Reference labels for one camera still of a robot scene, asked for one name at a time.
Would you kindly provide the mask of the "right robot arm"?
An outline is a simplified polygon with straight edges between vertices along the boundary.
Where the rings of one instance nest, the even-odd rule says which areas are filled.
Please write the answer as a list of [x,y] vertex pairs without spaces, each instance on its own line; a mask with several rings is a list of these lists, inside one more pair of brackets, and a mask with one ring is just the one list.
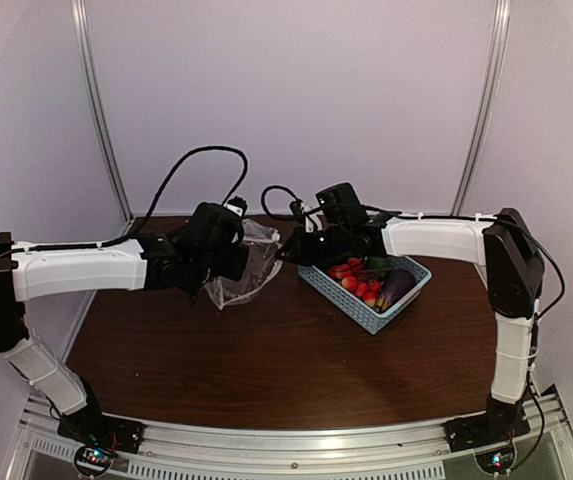
[[410,214],[367,206],[347,182],[316,195],[317,206],[300,198],[290,204],[297,225],[278,258],[301,266],[340,255],[422,256],[467,262],[485,275],[497,322],[495,373],[489,403],[479,419],[485,440],[501,440],[517,424],[513,406],[527,388],[536,356],[535,331],[545,265],[544,250],[522,214],[505,207],[473,217]]

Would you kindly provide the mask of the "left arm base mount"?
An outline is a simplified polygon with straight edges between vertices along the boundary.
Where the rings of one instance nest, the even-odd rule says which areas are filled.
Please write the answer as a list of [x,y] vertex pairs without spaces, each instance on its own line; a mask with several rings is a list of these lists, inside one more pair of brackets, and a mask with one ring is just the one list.
[[96,479],[104,475],[120,453],[139,452],[144,425],[104,414],[91,394],[87,396],[86,405],[77,412],[63,414],[50,402],[49,413],[58,420],[58,435],[80,443],[72,464],[82,478]]

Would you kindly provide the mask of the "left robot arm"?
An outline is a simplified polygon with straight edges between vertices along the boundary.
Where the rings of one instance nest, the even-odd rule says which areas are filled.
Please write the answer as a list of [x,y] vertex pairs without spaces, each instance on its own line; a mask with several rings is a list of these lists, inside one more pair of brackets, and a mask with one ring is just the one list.
[[246,203],[203,202],[169,234],[132,233],[84,244],[15,242],[0,232],[0,354],[46,396],[89,444],[110,433],[91,387],[65,367],[25,324],[26,302],[57,294],[99,290],[177,288],[189,297],[215,277],[242,277]]

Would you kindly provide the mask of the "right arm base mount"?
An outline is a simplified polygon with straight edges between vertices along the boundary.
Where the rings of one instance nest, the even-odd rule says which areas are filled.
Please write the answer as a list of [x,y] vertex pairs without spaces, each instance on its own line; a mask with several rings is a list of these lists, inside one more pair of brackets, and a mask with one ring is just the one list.
[[484,412],[449,420],[444,429],[452,453],[472,450],[477,467],[493,476],[512,472],[517,465],[515,440],[531,431],[522,401],[507,404],[491,397]]

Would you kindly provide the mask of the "purple toy eggplant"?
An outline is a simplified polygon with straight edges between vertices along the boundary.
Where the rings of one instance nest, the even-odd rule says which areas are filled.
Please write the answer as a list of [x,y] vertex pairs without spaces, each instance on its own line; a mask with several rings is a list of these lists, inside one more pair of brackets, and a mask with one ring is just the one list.
[[397,269],[386,278],[375,303],[375,309],[383,312],[391,308],[416,285],[415,277],[407,270]]

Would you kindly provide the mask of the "light blue plastic basket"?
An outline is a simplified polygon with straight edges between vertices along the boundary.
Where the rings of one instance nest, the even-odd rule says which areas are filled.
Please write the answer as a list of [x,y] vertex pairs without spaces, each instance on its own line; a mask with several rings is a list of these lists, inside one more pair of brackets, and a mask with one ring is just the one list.
[[432,273],[410,257],[343,256],[298,274],[324,298],[374,335],[419,296]]

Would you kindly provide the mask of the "clear zip top bag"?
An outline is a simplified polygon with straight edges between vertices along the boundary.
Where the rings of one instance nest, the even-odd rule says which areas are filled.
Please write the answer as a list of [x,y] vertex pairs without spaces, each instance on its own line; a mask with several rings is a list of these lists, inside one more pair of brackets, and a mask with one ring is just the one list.
[[205,290],[217,307],[238,306],[253,300],[261,290],[280,272],[283,262],[276,257],[282,246],[279,231],[250,218],[242,221],[244,239],[249,256],[242,277],[238,281],[217,277],[205,286]]

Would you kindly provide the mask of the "green toy avocado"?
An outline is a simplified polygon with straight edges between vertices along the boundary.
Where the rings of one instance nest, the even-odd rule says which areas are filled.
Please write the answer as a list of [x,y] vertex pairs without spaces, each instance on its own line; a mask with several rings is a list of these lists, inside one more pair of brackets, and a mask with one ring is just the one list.
[[393,268],[393,262],[389,257],[369,257],[366,267],[372,271],[390,270]]

